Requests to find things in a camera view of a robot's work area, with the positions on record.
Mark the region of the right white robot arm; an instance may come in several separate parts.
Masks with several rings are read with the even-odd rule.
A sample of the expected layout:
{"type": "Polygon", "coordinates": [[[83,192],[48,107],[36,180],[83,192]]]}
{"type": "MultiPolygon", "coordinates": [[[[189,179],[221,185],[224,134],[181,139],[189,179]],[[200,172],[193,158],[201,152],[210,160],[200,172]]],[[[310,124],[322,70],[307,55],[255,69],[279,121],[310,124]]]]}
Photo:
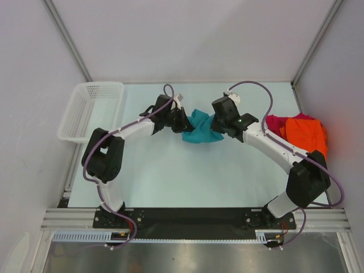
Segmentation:
{"type": "Polygon", "coordinates": [[[228,96],[213,101],[212,107],[215,112],[213,131],[256,148],[288,175],[283,193],[264,206],[262,221],[268,228],[276,228],[283,216],[297,208],[306,208],[331,186],[325,172],[325,157],[320,151],[308,152],[271,135],[271,131],[262,129],[262,122],[251,114],[240,115],[234,100],[228,96]]]}

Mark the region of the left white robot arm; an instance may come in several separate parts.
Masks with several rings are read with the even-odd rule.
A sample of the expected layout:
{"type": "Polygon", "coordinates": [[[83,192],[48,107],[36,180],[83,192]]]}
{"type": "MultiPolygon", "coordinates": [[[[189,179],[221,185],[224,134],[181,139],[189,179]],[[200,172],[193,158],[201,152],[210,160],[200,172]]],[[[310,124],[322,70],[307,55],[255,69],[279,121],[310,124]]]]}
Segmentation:
{"type": "Polygon", "coordinates": [[[101,206],[107,210],[106,221],[117,228],[126,220],[125,207],[113,181],[122,167],[125,145],[152,136],[164,127],[175,133],[191,132],[193,126],[181,105],[183,96],[159,95],[154,105],[139,115],[136,121],[113,131],[97,128],[89,139],[81,159],[84,179],[96,185],[101,206]]]}

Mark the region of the teal t shirt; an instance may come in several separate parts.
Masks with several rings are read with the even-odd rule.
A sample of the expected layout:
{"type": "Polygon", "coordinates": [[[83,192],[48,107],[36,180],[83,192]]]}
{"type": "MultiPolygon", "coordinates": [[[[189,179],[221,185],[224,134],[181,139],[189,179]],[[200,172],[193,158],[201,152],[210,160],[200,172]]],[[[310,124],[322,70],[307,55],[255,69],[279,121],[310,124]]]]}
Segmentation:
{"type": "Polygon", "coordinates": [[[187,143],[213,143],[224,140],[221,133],[215,132],[211,129],[214,114],[208,113],[199,109],[194,109],[188,117],[194,129],[191,132],[182,132],[182,140],[187,143]]]}

